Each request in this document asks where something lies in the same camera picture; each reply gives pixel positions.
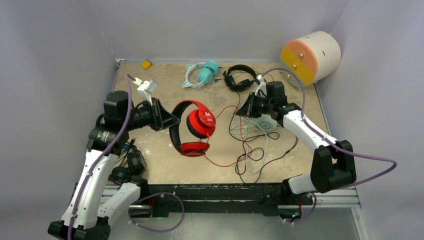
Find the red headphones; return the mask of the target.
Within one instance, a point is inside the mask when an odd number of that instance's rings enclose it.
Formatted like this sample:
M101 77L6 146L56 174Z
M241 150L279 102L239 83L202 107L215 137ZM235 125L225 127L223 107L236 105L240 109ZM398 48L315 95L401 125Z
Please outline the red headphones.
M188 114L186 126L190 133L199 140L181 142L180 125L178 123L169 128L169 137L173 147L180 155L191 158L206 157L206 153L210 148L210 137L216 130L217 117L208 107L197 100L181 101L173 109L172 114L181 118L190 105L195 105L196 109Z

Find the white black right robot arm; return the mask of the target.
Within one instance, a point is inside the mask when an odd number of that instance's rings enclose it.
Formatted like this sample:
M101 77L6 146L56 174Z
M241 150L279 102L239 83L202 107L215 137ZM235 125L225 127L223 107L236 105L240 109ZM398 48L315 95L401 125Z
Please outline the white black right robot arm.
M317 128L295 103L289 103L285 86L280 81L265 85L266 96L251 92L236 112L237 116L259 118L269 115L281 127L293 133L313 154L311 170L282 181L280 196L288 204L301 194L326 193L347 187L357 180L353 147L347 140L339 141Z

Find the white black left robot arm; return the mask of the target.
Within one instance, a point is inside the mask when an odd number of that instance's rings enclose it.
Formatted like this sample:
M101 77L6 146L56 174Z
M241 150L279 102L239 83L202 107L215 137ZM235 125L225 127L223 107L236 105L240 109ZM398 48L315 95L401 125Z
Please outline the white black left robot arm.
M126 91L107 94L104 113L89 133L84 168L69 206L60 220L50 223L49 235L59 240L107 240L112 226L131 203L142 205L148 201L147 188L127 182L101 204L109 176L129 140L129 131L143 127L160 131L180 122L157 98L142 102L140 108L132 108L132 103Z

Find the small black headphones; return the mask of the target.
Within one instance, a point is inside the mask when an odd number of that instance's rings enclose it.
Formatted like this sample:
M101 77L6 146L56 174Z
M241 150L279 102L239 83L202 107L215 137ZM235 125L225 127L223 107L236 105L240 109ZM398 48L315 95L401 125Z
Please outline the small black headphones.
M259 72L254 71L250 66L244 64L236 64L228 67L219 67L222 72L221 78L216 78L215 86L209 90L209 100L216 106L221 107L230 101L241 103L243 100L243 92L247 91L250 87L259 86L255 83L254 78Z

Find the black blue gaming headphones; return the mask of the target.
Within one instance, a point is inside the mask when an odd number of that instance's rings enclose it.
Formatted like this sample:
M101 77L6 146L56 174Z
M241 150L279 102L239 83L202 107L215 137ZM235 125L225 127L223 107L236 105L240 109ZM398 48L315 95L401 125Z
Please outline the black blue gaming headphones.
M108 180L115 185L136 181L147 169L146 160L135 142L136 139L132 138L123 145L118 161L108 176Z

